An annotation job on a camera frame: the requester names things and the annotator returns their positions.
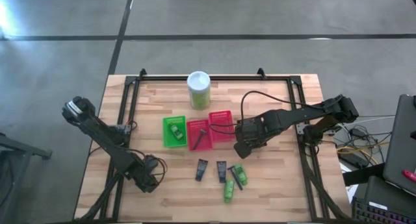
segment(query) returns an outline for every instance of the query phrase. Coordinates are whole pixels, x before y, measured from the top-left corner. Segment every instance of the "wooden table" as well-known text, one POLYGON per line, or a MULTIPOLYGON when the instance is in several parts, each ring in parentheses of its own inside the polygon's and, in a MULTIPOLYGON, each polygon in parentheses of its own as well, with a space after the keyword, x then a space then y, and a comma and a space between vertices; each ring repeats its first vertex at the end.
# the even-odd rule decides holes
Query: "wooden table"
MULTIPOLYGON (((321 102, 323 98, 317 75, 301 77, 307 103, 321 102)), ((124 80, 125 75, 110 75, 108 78, 99 117, 109 125, 117 121, 124 80)), ((132 180, 125 182, 119 221, 309 221, 293 127, 271 139, 268 146, 253 151, 244 160, 234 151, 235 142, 216 143, 212 151, 204 152, 189 152, 187 147, 163 147, 162 118, 185 115, 188 120, 201 119, 207 118, 209 112, 231 110, 236 121, 241 118, 241 97, 250 90, 289 100, 285 82, 213 81, 209 109, 197 111, 189 105, 186 82, 140 82, 135 111, 138 128, 131 135, 130 148, 163 158, 168 164, 168 173, 152 193, 142 193, 132 180), (199 158, 208 160, 209 164, 203 180, 196 182, 194 178, 199 158), (217 160, 226 160, 228 166, 242 163, 248 176, 248 185, 243 191, 235 188, 230 204, 224 203, 224 185, 218 182, 217 160)), ((244 101, 244 116, 256 116, 279 108, 291 109, 289 104, 253 93, 244 101)), ((330 143, 320 145, 318 159, 325 189, 341 210, 350 215, 334 146, 330 143)), ((102 192, 108 165, 109 156, 103 150, 96 151, 88 159, 75 217, 82 216, 102 192)), ((232 179, 231 174, 227 173, 227 178, 232 179)), ((320 215, 316 191, 314 196, 320 215)))

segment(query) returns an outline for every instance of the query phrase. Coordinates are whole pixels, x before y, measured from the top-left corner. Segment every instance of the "green basket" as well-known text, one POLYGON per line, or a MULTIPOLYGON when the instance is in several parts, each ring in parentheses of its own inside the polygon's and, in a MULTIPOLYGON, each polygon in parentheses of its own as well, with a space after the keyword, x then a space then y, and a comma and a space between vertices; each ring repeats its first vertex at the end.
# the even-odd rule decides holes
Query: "green basket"
POLYGON ((163 118, 163 146, 183 147, 188 145, 187 122, 184 116, 163 118), (183 134, 182 139, 178 140, 169 129, 169 123, 173 123, 183 134))

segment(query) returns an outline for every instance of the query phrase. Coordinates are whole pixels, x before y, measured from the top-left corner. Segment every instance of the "white lid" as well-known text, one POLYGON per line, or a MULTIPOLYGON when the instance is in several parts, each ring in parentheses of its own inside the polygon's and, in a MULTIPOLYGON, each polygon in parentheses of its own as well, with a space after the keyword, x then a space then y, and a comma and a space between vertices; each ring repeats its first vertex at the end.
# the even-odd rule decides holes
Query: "white lid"
POLYGON ((209 75, 203 71, 192 72, 187 79, 188 87, 192 92, 204 92, 210 86, 209 75))

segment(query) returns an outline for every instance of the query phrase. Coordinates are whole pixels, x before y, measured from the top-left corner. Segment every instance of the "concrete floor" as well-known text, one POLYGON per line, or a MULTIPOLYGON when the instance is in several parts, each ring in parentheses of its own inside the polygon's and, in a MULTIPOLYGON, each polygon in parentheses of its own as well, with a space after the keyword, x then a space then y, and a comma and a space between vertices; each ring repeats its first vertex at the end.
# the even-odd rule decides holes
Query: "concrete floor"
MULTIPOLYGON (((0 0, 3 34, 23 37, 0 41, 0 132, 53 150, 49 161, 32 160, 10 223, 72 218, 91 140, 60 109, 75 95, 99 107, 116 47, 115 40, 24 38, 118 35, 126 2, 0 0)), ((126 35, 416 33, 412 0, 134 0, 131 6, 126 35)), ((362 116, 388 116, 400 94, 415 94, 415 51, 416 39, 124 41, 115 73, 318 73, 325 98, 342 93, 362 116)), ((385 132, 393 120, 363 125, 385 132)))

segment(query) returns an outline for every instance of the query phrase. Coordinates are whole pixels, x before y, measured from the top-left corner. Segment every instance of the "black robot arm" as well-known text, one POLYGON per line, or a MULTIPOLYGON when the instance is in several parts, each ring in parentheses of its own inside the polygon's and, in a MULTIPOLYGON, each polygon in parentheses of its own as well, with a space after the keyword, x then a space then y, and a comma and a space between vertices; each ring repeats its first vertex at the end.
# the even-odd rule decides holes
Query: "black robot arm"
POLYGON ((351 99, 342 95, 296 110, 269 110, 256 117, 237 121, 237 143, 234 149, 241 158, 246 158, 252 149, 266 146, 269 139, 286 131, 291 125, 322 118, 317 124, 303 129, 303 143, 318 143, 325 131, 338 123, 351 123, 357 117, 358 112, 351 99))
POLYGON ((158 165, 158 158, 144 155, 141 159, 126 149, 129 143, 130 125, 108 126, 95 115, 95 107, 86 98, 74 97, 65 103, 62 115, 65 120, 80 128, 107 152, 119 173, 133 179, 143 192, 152 192, 159 185, 151 174, 158 165))

